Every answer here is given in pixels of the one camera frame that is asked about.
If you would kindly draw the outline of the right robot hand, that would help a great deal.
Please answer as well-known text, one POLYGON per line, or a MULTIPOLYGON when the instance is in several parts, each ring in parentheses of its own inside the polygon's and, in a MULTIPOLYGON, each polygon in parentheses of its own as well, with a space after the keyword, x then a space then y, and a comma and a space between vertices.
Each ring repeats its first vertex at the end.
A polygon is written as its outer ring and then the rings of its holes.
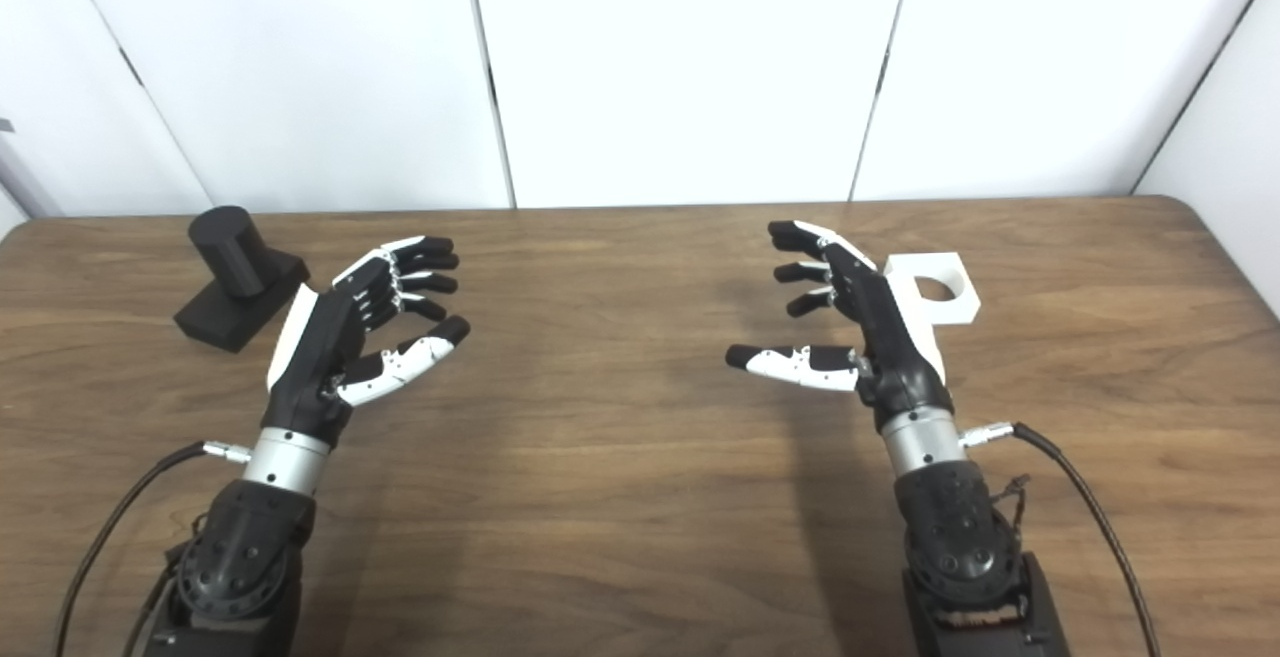
POLYGON ((778 220, 769 223, 768 233, 778 251, 808 256, 778 266, 774 279, 818 283, 787 304, 788 316, 833 309, 859 327, 863 345, 732 345, 724 353, 728 366, 810 389, 855 393, 872 409, 878 429, 901 414, 955 411, 931 324, 897 297, 888 273, 824 227, 778 220))

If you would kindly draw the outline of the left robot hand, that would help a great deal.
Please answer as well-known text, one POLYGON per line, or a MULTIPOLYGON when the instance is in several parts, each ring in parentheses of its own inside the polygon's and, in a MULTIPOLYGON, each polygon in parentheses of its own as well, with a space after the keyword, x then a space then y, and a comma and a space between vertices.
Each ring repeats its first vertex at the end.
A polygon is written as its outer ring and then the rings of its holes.
POLYGON ((358 406, 404 388, 448 357, 471 327, 426 293, 453 295, 460 283, 449 273, 458 265, 453 241, 413 236, 371 248, 326 291, 302 284, 268 369, 261 426, 334 450, 358 406), (403 314, 431 328, 366 352, 367 337, 403 314))

